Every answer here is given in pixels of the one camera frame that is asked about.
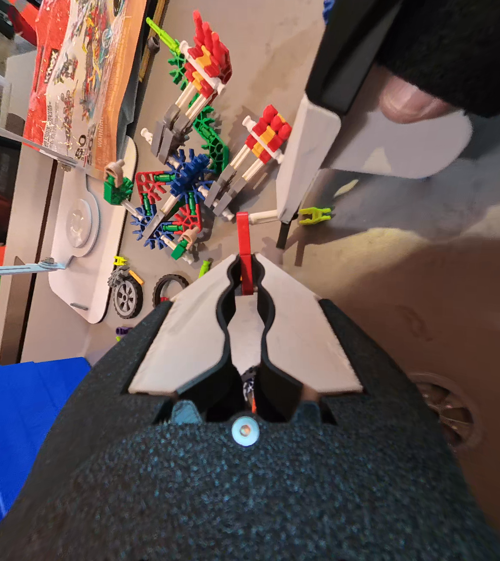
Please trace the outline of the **blue plastic bin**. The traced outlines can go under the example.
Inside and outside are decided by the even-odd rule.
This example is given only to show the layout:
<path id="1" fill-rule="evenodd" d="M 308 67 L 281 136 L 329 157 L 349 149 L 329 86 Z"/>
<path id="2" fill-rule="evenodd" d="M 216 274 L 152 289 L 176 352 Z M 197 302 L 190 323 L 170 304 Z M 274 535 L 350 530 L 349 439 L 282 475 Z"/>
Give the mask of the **blue plastic bin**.
<path id="1" fill-rule="evenodd" d="M 84 357 L 0 366 L 0 522 L 57 415 L 90 369 Z"/>

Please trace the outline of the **black rubber tire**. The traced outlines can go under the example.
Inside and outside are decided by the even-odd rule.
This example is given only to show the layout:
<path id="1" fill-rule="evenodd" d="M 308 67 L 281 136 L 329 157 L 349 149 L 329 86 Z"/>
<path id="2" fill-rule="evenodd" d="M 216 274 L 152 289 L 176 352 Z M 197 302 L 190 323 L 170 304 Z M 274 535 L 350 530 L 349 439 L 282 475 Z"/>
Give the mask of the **black rubber tire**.
<path id="1" fill-rule="evenodd" d="M 179 292 L 190 285 L 190 281 L 178 274 L 166 274 L 156 283 L 152 294 L 153 308 L 172 300 Z"/>

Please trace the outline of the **orange printed toy box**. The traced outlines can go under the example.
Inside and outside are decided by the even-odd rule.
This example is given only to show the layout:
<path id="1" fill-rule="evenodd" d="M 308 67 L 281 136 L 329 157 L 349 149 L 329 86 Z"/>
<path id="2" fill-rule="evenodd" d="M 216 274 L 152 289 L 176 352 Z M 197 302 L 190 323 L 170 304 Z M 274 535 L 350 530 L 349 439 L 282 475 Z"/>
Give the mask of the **orange printed toy box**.
<path id="1" fill-rule="evenodd" d="M 134 83 L 147 1 L 43 1 L 23 137 L 101 179 L 125 150 L 120 119 Z"/>

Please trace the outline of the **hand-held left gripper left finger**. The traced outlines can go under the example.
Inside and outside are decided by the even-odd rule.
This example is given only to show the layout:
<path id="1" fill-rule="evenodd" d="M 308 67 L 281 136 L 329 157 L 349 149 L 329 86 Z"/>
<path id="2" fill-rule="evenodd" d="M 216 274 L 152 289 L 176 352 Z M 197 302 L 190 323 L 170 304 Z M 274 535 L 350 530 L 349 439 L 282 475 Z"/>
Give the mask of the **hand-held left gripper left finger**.
<path id="1" fill-rule="evenodd" d="M 169 302 L 165 319 L 128 387 L 151 396 L 224 396 L 233 365 L 221 305 L 234 303 L 239 256 L 230 255 Z"/>

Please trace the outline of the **person's right hand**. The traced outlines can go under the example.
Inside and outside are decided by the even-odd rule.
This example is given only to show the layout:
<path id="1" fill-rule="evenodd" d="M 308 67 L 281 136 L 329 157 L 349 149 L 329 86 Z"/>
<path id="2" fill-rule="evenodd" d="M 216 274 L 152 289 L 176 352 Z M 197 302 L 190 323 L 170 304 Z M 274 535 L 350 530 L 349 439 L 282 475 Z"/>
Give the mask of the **person's right hand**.
<path id="1" fill-rule="evenodd" d="M 379 96 L 379 108 L 390 121 L 411 124 L 439 118 L 457 109 L 403 79 L 390 76 Z"/>

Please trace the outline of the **grey spoked wheel hub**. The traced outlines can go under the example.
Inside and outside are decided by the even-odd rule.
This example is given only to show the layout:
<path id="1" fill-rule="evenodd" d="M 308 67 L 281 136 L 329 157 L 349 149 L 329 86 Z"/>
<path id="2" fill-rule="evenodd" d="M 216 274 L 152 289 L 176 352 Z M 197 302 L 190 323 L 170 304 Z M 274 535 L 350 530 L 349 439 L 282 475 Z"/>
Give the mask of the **grey spoked wheel hub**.
<path id="1" fill-rule="evenodd" d="M 425 404 L 438 418 L 455 452 L 478 446 L 483 437 L 481 415 L 474 401 L 454 381 L 433 373 L 409 373 Z"/>

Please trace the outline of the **grey wheel with black tire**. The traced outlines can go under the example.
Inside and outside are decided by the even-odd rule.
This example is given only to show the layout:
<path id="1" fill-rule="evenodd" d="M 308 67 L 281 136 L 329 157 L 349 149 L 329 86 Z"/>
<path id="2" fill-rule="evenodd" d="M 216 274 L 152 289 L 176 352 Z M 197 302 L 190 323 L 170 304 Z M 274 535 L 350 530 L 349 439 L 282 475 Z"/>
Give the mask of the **grey wheel with black tire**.
<path id="1" fill-rule="evenodd" d="M 131 274 L 113 288 L 113 306 L 121 319 L 136 318 L 143 307 L 143 287 Z"/>

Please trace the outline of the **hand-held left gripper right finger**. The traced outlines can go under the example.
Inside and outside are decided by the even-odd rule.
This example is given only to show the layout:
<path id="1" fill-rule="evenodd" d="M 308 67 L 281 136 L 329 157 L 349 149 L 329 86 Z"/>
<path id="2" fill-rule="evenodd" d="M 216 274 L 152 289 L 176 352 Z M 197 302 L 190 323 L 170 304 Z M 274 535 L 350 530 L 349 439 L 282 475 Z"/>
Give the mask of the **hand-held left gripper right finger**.
<path id="1" fill-rule="evenodd" d="M 362 392 L 320 297 L 262 254 L 253 266 L 265 365 L 320 395 Z"/>

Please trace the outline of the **silver monitor stand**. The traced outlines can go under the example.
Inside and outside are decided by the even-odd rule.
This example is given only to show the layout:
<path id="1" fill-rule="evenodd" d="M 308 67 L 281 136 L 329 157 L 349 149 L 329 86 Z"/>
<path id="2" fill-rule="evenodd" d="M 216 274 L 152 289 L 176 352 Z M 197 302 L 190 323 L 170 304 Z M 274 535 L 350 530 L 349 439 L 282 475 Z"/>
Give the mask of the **silver monitor stand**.
<path id="1" fill-rule="evenodd" d="M 11 140 L 22 150 L 16 174 L 13 202 L 8 222 L 8 242 L 37 242 L 41 250 L 39 232 L 43 212 L 49 213 L 50 203 L 41 200 L 39 188 L 49 186 L 45 175 L 33 176 L 26 172 L 22 157 L 41 157 L 57 161 L 60 168 L 66 166 L 58 203 L 55 209 L 55 227 L 52 241 L 48 240 L 48 255 L 54 265 L 27 265 L 30 273 L 47 272 L 51 290 L 83 319 L 91 324 L 99 323 L 105 316 L 110 299 L 108 277 L 114 269 L 114 258 L 119 253 L 121 235 L 128 211 L 134 211 L 130 202 L 110 205 L 104 198 L 104 172 L 90 164 L 93 149 L 91 137 L 79 141 L 82 155 L 56 151 L 42 144 L 16 135 L 0 127 L 0 139 Z"/>

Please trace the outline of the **multicolour construction toy model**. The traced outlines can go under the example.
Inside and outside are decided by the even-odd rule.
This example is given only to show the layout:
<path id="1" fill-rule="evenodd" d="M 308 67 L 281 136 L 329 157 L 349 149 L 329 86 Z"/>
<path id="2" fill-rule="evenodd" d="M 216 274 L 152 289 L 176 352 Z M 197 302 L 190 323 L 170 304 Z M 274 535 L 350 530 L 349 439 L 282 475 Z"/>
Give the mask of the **multicolour construction toy model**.
<path id="1" fill-rule="evenodd" d="M 248 136 L 233 156 L 214 127 L 212 104 L 232 76 L 230 53 L 209 22 L 193 12 L 193 43 L 177 41 L 152 19 L 155 52 L 165 44 L 175 66 L 170 75 L 181 93 L 151 132 L 142 135 L 157 160 L 166 166 L 157 172 L 125 176 L 123 160 L 105 167 L 106 203 L 123 207 L 135 219 L 138 241 L 150 249 L 169 248 L 174 260 L 192 264 L 193 247 L 203 231 L 202 210 L 233 221 L 230 203 L 270 163 L 281 164 L 292 127 L 273 105 L 258 120 L 247 116 Z"/>

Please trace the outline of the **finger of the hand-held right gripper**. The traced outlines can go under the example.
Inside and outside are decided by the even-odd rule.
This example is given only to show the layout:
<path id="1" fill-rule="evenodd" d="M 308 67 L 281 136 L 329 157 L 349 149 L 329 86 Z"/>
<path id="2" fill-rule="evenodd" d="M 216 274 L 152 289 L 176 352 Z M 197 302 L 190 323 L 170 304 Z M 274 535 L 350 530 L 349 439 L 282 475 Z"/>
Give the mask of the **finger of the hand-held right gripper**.
<path id="1" fill-rule="evenodd" d="M 276 210 L 281 222 L 276 247 L 285 249 L 290 224 L 341 128 L 340 117 L 303 94 L 276 178 Z"/>

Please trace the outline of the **red connector rod assembly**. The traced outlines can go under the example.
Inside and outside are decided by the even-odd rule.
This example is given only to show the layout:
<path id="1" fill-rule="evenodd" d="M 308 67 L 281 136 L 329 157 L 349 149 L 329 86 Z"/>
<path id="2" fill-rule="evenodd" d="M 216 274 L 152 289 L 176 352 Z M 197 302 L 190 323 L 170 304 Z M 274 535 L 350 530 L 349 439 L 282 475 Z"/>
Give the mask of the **red connector rod assembly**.
<path id="1" fill-rule="evenodd" d="M 254 279 L 252 273 L 252 252 L 249 227 L 256 224 L 277 221 L 277 210 L 275 209 L 267 212 L 251 214 L 248 212 L 238 212 L 235 217 L 238 232 L 242 295 L 250 296 L 254 293 Z"/>

